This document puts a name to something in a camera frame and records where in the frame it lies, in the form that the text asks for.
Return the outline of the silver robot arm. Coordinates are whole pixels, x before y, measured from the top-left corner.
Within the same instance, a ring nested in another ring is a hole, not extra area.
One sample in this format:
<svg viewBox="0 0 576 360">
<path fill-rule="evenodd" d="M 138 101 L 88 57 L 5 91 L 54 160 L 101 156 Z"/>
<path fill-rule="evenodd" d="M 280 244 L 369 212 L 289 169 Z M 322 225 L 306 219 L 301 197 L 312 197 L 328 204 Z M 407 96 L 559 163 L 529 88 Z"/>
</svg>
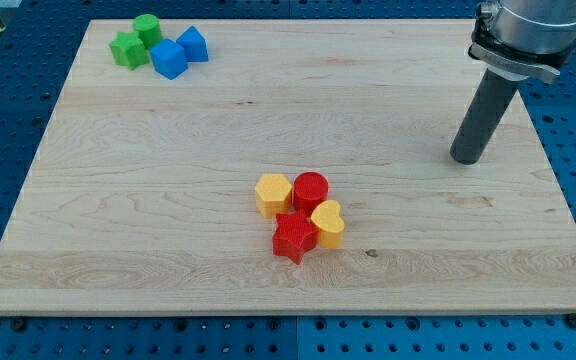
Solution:
<svg viewBox="0 0 576 360">
<path fill-rule="evenodd" d="M 469 55 L 510 81 L 553 83 L 576 47 L 576 0 L 477 4 Z"/>
</svg>

